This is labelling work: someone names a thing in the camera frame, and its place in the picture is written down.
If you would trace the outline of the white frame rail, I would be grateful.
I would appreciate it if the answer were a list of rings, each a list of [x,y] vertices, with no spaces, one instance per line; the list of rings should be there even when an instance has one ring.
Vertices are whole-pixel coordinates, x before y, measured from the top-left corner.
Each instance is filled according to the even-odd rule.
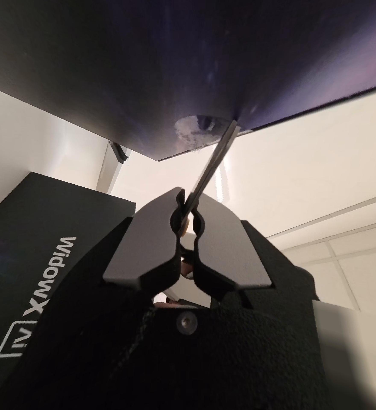
[[[131,150],[128,148],[126,149],[127,151],[125,152],[129,156],[131,153]],[[108,143],[95,190],[97,192],[111,194],[113,191],[115,182],[118,178],[119,172],[123,165],[124,164],[120,164],[117,161],[114,155],[114,152],[110,144]]]

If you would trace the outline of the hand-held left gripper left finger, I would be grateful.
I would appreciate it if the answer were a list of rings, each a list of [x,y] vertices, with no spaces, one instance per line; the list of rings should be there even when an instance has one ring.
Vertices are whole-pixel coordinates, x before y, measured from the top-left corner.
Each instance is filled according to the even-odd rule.
[[[136,212],[103,279],[129,289],[168,289],[180,278],[185,191],[175,187]]]

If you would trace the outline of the black bracket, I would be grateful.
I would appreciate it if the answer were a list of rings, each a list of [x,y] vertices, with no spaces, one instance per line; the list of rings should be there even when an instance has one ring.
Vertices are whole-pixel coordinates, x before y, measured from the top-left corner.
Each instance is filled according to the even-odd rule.
[[[127,148],[122,147],[120,144],[113,142],[113,141],[109,141],[109,144],[114,152],[114,155],[117,159],[117,161],[120,164],[124,164],[124,162],[129,158],[129,156],[126,154],[125,151],[127,151]]]

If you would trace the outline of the dark purple poster panel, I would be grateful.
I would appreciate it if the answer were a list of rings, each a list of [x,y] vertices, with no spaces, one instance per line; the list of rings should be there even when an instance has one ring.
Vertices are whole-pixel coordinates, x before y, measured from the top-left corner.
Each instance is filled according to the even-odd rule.
[[[0,91],[154,160],[376,90],[376,1],[0,1]]]

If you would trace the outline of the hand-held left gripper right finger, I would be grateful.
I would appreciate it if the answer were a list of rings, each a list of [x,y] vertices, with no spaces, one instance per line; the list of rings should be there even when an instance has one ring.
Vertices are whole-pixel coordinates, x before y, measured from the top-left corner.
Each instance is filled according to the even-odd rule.
[[[230,209],[201,195],[192,214],[193,279],[198,288],[244,291],[272,286],[241,220]]]

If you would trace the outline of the torn white round sticker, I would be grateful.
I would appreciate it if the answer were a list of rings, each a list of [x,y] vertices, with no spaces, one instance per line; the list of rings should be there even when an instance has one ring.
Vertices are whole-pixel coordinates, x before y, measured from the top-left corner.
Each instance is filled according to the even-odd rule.
[[[219,117],[194,115],[176,121],[175,131],[191,151],[199,151],[217,144],[230,124],[230,120]]]

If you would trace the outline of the black box with white lettering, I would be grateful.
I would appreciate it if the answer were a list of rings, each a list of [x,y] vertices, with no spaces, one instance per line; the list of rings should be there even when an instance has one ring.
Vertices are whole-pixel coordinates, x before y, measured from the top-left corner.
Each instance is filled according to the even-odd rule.
[[[135,209],[34,172],[0,203],[0,387],[69,271]]]

